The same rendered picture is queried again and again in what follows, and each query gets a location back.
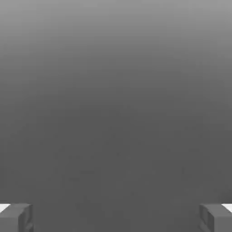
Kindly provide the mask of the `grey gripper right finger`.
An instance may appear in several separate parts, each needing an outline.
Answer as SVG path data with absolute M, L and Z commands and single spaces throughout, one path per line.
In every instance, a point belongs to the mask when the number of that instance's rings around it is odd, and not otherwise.
M 232 232 L 232 203 L 200 204 L 199 228 L 202 232 Z

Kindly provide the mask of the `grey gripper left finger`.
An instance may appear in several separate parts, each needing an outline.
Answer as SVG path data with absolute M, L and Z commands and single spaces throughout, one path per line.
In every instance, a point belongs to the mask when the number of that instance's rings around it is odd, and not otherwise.
M 34 232 L 33 205 L 0 203 L 0 232 Z

